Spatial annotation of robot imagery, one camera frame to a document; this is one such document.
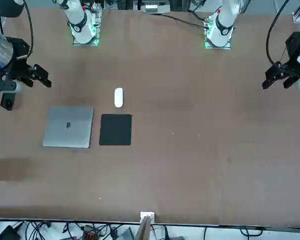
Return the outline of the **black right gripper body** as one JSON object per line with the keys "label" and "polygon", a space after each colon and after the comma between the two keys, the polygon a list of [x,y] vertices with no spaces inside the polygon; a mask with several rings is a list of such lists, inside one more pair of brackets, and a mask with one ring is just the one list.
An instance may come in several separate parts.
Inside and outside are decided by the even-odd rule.
{"label": "black right gripper body", "polygon": [[0,37],[0,92],[18,92],[18,75],[28,75],[27,54],[30,46],[20,38]]}

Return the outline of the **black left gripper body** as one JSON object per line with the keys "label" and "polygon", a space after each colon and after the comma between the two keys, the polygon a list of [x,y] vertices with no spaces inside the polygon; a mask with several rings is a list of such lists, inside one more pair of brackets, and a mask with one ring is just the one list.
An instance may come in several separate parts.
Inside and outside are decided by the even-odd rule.
{"label": "black left gripper body", "polygon": [[295,31],[285,41],[288,61],[281,68],[289,72],[290,76],[300,78],[300,31]]}

